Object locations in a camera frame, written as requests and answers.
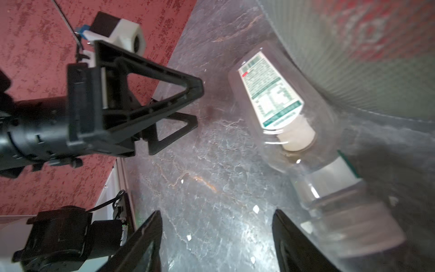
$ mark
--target cable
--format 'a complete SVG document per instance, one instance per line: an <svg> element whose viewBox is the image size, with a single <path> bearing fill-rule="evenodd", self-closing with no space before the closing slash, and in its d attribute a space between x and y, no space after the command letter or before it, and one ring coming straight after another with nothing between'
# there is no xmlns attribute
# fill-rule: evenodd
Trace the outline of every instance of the cable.
<svg viewBox="0 0 435 272"><path fill-rule="evenodd" d="M81 44L81 36L77 35L77 39L79 40L80 44ZM89 56L80 53L80 46L77 44L76 45L76 63L79 63L82 59L90 59Z"/></svg>
<svg viewBox="0 0 435 272"><path fill-rule="evenodd" d="M90 210L87 210L87 212L93 212L93 211L96 211L96 210L101 209L102 207L106 207L106 206L109 205L110 203L115 203L116 200L121 199L121 197L122 197L125 193L126 193L125 190L121 190L121 191L119 191L119 193L116 195L115 198L113 198L113 199L111 199L111 200L109 200L109 201L106 201L106 202L104 202L103 204L98 205L97 207L94 207L94 208L92 208L92 209L90 209Z"/></svg>
<svg viewBox="0 0 435 272"><path fill-rule="evenodd" d="M62 17L62 20L64 20L65 25L67 25L68 30L71 32L71 34L74 36L74 40L77 43L77 46L80 47L81 50L83 50L83 45L81 44L80 40L78 39L77 35L75 34L70 22L68 21L67 17L65 16L65 14L63 13L62 9L60 8L60 6L57 4L56 0L51 0L54 4L54 6L56 7L57 11L60 14L60 17Z"/></svg>

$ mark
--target black cylindrical motor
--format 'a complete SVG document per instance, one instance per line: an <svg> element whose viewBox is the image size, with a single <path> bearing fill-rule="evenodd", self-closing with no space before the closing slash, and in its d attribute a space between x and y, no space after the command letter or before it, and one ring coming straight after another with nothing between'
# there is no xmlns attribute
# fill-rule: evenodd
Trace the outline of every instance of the black cylindrical motor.
<svg viewBox="0 0 435 272"><path fill-rule="evenodd" d="M114 255L123 232L121 220L94 221L92 213L76 206L39 212L27 220L32 230L24 249L14 253L26 272L71 272L87 259Z"/></svg>
<svg viewBox="0 0 435 272"><path fill-rule="evenodd" d="M67 145L66 97L19 101L0 119L0 170L37 165L77 153Z"/></svg>

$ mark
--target white bottle cap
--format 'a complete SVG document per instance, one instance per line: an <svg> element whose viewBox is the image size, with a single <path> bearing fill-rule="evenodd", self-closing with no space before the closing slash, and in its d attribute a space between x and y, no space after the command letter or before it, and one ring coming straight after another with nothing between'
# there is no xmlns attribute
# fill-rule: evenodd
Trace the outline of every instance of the white bottle cap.
<svg viewBox="0 0 435 272"><path fill-rule="evenodd" d="M283 130L277 137L280 142L284 143L282 147L291 152L308 147L316 136L316 132L302 115L298 115L291 123L283 127Z"/></svg>
<svg viewBox="0 0 435 272"><path fill-rule="evenodd" d="M324 250L339 258L360 257L394 248L406 236L380 201L337 209L311 220Z"/></svg>

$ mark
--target green label stripe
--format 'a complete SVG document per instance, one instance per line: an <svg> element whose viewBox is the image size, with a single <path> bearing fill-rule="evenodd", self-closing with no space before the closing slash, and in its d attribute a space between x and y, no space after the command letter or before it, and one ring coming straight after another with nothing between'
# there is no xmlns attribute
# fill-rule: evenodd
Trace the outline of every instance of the green label stripe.
<svg viewBox="0 0 435 272"><path fill-rule="evenodd" d="M264 92L265 90L267 90L270 86L272 86L273 84L277 83L278 81L280 81L281 78L277 77L275 78L271 83L267 84L263 89L261 89L260 91L258 91L256 94L254 94L252 96L252 99L255 99L257 96L259 96L262 92Z"/></svg>
<svg viewBox="0 0 435 272"><path fill-rule="evenodd" d="M280 112L278 112L277 114L275 114L274 116L270 117L268 120L266 120L263 123L264 127L267 127L268 125L272 124L273 122L275 122L276 120L278 120L279 118L283 117L284 115L286 115L287 113L289 113L290 111L296 109L297 107L301 106L302 103L298 100L296 102L294 102L293 104L291 104L290 106L288 106L287 108L281 110Z"/></svg>
<svg viewBox="0 0 435 272"><path fill-rule="evenodd" d="M352 163L348 160L348 158L343 154L343 152L341 152L340 150L337 150L338 155L340 155L343 160L345 161L345 163L348 165L348 167L350 168L350 170L353 172L353 174L355 175L356 178L360 178L361 176L358 175L358 173L356 172L355 167L352 165Z"/></svg>

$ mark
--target barcode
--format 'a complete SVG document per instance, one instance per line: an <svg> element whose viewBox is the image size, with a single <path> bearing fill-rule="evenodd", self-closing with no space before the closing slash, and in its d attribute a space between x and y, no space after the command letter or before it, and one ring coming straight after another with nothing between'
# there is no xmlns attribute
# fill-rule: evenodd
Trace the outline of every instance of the barcode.
<svg viewBox="0 0 435 272"><path fill-rule="evenodd" d="M251 68L252 66L254 66L258 61L260 60L260 56L256 56L253 60L251 60L247 65L245 65L245 67L243 67L242 72L246 73L249 68Z"/></svg>

